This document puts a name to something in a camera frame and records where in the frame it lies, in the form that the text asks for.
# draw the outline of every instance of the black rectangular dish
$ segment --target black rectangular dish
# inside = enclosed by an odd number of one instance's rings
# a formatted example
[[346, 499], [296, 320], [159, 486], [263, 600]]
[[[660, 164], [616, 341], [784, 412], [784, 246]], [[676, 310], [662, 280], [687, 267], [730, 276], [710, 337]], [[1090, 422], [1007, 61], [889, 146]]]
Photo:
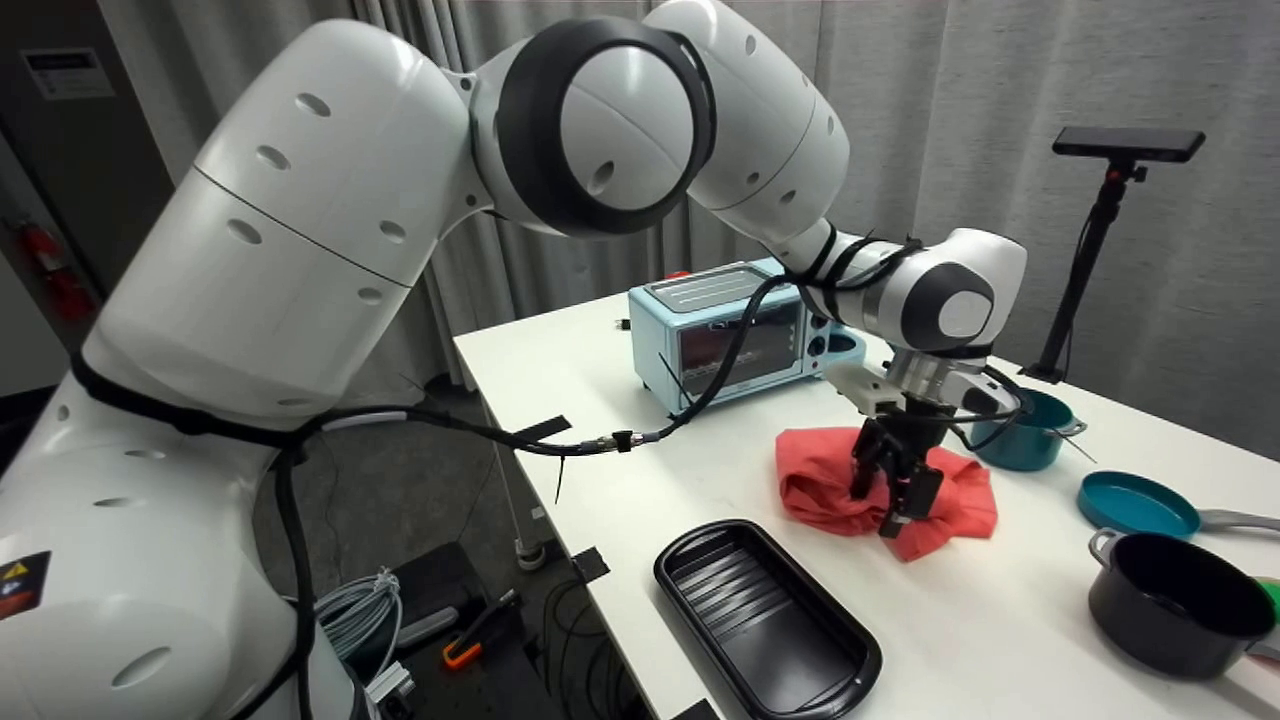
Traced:
[[870, 691], [874, 636], [761, 526], [699, 526], [671, 539], [651, 572], [753, 718], [846, 718]]

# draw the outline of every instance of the table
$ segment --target table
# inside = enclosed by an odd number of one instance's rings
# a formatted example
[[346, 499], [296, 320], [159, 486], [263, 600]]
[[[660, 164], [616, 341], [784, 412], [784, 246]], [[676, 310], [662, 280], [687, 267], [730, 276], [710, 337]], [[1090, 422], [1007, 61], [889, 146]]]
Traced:
[[[577, 423], [564, 439], [660, 428], [662, 412], [630, 371], [624, 318], [624, 298], [606, 298], [456, 346], [503, 428], [547, 418]], [[1280, 517], [1280, 464], [1073, 383], [1052, 394], [1089, 423], [1079, 443], [1104, 468], [1160, 478], [1199, 508]], [[951, 539], [916, 563], [901, 563], [874, 538], [843, 539], [789, 522], [772, 478], [775, 431], [855, 422], [819, 380], [780, 390], [702, 412], [657, 448], [569, 461], [561, 499], [555, 461], [520, 455], [564, 548], [601, 548], [612, 563], [593, 596], [660, 718], [683, 712], [706, 688], [657, 608], [651, 560], [681, 532], [724, 517], [768, 528], [874, 632], [882, 673], [860, 718], [1280, 718], [1280, 673], [1267, 666], [1241, 659], [1214, 683], [1178, 683], [1098, 641], [1082, 600], [1098, 570], [1082, 548], [1090, 528], [1077, 512], [1077, 486], [1095, 464], [1069, 443], [1049, 472], [993, 472], [993, 539]], [[1280, 575], [1280, 543], [1197, 543], [1242, 572]]]

